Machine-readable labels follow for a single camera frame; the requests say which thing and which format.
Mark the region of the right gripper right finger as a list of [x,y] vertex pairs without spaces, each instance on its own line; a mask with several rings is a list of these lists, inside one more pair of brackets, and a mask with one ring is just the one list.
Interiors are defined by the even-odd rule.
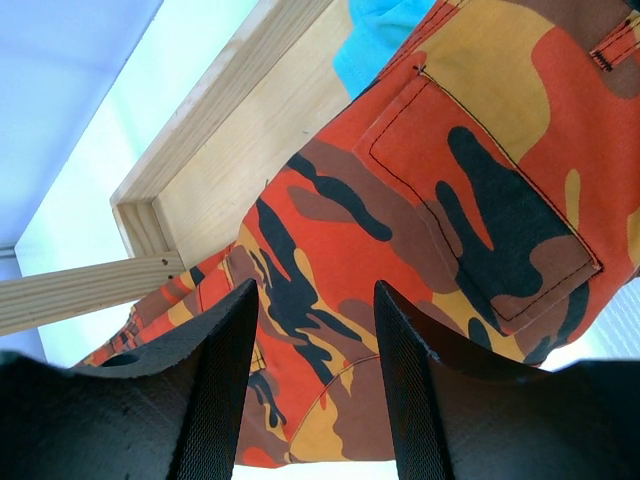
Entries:
[[402,479],[635,479],[639,365],[556,372],[493,353],[386,282],[374,315]]

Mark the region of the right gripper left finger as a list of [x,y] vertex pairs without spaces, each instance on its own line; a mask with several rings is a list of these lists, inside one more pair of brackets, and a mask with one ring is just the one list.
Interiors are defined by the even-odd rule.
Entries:
[[209,310],[98,367],[1,355],[5,479],[228,479],[257,327],[242,283]]

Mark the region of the orange camouflage trousers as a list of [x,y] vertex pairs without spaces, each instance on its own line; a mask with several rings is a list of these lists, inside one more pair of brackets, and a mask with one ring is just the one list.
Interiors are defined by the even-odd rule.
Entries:
[[266,185],[237,237],[132,308],[104,366],[254,280],[236,461],[388,461],[380,280],[539,365],[639,273],[639,9],[438,1]]

